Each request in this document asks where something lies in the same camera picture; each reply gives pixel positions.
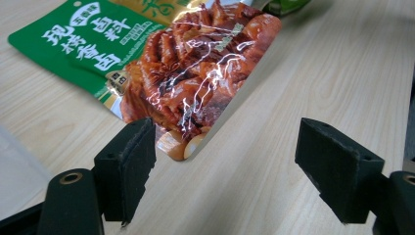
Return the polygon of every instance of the wooden table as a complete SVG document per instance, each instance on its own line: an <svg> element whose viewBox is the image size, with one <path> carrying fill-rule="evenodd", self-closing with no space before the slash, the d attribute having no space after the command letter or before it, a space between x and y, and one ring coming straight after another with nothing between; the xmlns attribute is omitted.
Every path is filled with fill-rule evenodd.
<svg viewBox="0 0 415 235"><path fill-rule="evenodd" d="M0 8L0 124L54 175L91 168L124 127L7 43L62 2ZM385 175L401 169L415 2L312 0L282 22L204 149L185 163L158 151L132 223L106 222L107 234L371 234L373 214L365 225L341 224L295 164L300 118L330 123L384 158Z"/></svg>

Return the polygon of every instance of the green package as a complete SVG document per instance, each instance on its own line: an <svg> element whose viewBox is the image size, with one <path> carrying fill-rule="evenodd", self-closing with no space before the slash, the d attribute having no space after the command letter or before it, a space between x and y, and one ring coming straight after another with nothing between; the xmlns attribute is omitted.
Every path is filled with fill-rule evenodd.
<svg viewBox="0 0 415 235"><path fill-rule="evenodd" d="M121 71L164 25L109 1L69 0L9 36L9 43L48 71L84 88L119 116Z"/></svg>

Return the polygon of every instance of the plastic food bag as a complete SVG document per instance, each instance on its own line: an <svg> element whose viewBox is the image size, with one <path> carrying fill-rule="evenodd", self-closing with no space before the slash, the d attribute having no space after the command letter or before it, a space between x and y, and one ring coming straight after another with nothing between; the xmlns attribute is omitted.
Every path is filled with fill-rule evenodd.
<svg viewBox="0 0 415 235"><path fill-rule="evenodd" d="M183 9L165 27L109 1L71 0L9 41L126 122L152 117L158 147L182 161L281 28L277 18L242 3Z"/></svg>

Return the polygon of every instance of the light wood surface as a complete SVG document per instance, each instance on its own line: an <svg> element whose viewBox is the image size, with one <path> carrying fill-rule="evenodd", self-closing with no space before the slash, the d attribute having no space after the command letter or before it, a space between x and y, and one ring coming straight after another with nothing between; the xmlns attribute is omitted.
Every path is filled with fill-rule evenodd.
<svg viewBox="0 0 415 235"><path fill-rule="evenodd" d="M2 1L0 8L0 124L53 175L91 168L124 127L7 43L62 2ZM341 224L294 163L300 118L330 123L384 158L385 175L401 169L415 2L312 0L282 22L206 146L185 163L158 151L132 223L122 230L105 223L107 234L372 233L373 214L363 225Z"/></svg>

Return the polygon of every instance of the screw hole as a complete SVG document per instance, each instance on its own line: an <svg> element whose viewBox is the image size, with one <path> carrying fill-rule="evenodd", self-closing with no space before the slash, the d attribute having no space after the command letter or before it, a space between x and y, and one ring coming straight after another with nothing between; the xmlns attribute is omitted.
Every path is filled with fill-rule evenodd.
<svg viewBox="0 0 415 235"><path fill-rule="evenodd" d="M403 176L403 179L405 179L406 182L415 186L415 176L406 174L405 176Z"/></svg>
<svg viewBox="0 0 415 235"><path fill-rule="evenodd" d="M69 173L69 174L64 175L59 180L59 182L61 184L72 184L74 182L79 181L79 179L81 179L81 178L82 178L82 173L74 172L74 173Z"/></svg>

